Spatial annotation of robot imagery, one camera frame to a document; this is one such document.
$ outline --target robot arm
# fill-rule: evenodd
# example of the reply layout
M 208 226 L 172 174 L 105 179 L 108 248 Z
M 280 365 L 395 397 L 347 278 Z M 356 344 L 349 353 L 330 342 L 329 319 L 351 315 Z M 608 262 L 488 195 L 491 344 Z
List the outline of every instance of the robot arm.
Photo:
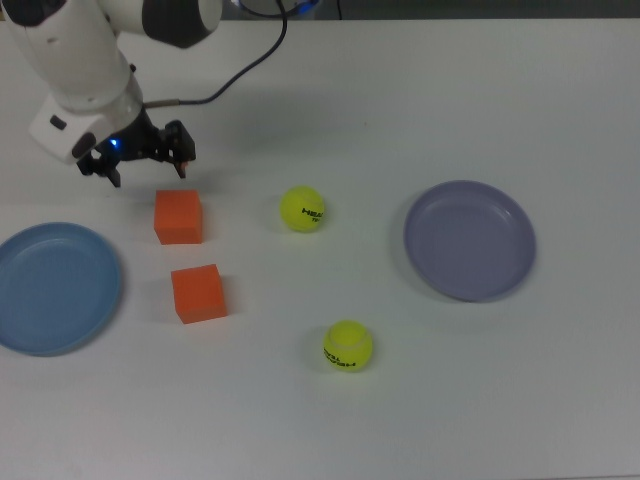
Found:
M 132 68 L 118 50 L 120 31 L 180 48 L 218 25 L 221 0 L 2 0 L 19 48 L 51 91 L 30 127 L 35 140 L 85 175 L 119 186 L 120 161 L 167 161 L 181 177 L 195 159 L 180 122 L 156 129 Z M 92 152 L 100 154 L 93 158 Z
M 222 3 L 212 0 L 98 0 L 98 4 L 114 30 L 180 48 L 209 36 L 222 16 Z

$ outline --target yellow tennis ball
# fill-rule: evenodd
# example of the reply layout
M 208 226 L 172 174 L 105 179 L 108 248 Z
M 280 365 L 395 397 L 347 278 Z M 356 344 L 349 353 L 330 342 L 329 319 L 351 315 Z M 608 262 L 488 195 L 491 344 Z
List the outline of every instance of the yellow tennis ball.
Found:
M 373 340 L 367 329 L 353 320 L 334 324 L 324 336 L 324 356 L 338 370 L 357 372 L 373 352 Z
M 311 232 L 324 216 L 324 201 L 311 187 L 293 187 L 280 201 L 280 216 L 291 230 Z

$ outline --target lavender plate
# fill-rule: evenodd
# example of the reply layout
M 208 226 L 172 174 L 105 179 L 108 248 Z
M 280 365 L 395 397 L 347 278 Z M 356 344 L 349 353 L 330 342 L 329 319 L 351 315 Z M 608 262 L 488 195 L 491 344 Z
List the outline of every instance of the lavender plate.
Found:
M 514 290 L 536 256 L 533 226 L 520 205 L 472 181 L 427 190 L 407 215 L 404 244 L 409 260 L 433 288 L 473 302 Z

